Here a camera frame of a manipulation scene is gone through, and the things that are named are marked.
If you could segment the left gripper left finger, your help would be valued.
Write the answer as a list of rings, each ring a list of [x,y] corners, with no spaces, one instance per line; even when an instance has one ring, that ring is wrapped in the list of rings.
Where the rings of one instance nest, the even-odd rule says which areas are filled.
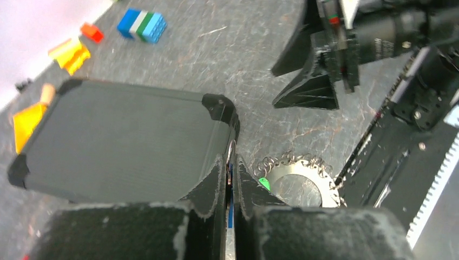
[[[78,204],[55,212],[30,259],[224,259],[226,167],[218,155],[178,201]]]

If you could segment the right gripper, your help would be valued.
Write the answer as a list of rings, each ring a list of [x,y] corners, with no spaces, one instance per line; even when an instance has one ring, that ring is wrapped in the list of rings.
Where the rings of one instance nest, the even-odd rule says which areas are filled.
[[[344,83],[347,93],[359,85],[358,43],[352,32],[358,1],[304,0],[300,18],[284,50],[271,69],[274,76],[300,70],[274,98],[274,108],[339,108],[333,84]],[[324,28],[324,51],[309,56],[311,35]]]

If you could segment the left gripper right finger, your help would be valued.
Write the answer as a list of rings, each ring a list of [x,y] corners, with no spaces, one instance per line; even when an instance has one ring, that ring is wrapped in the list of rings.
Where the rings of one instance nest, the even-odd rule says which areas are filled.
[[[386,209],[291,207],[258,182],[241,155],[233,166],[236,259],[414,259]]]

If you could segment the blue key tag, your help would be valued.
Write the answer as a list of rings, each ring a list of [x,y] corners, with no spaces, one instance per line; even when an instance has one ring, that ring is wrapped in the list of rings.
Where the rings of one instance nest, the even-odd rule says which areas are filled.
[[[232,177],[233,177],[233,165],[229,163],[228,165],[228,174],[229,174],[229,179],[228,179],[228,197],[229,197],[229,203],[228,203],[228,221],[227,221],[227,226],[229,229],[233,228],[233,210],[234,210],[234,205],[233,205],[233,186],[232,186]]]

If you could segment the green key tag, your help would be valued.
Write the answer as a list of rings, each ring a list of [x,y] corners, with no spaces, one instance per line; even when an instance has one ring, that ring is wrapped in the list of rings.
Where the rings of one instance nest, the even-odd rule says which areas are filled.
[[[265,177],[259,178],[258,181],[262,184],[264,188],[266,188],[269,191],[271,190],[270,182]]]

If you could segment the metal disc keyring with rings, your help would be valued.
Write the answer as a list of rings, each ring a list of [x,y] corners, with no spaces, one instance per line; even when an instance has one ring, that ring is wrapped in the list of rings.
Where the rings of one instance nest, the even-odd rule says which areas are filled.
[[[331,165],[321,157],[291,152],[265,157],[254,169],[255,177],[265,177],[270,182],[270,192],[289,206],[347,207],[331,173]]]

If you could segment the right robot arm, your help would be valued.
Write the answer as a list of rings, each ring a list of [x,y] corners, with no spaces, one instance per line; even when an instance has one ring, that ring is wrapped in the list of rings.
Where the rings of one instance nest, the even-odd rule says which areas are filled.
[[[458,41],[458,1],[305,1],[274,76],[297,72],[275,108],[335,110],[335,83],[353,93],[359,66]]]

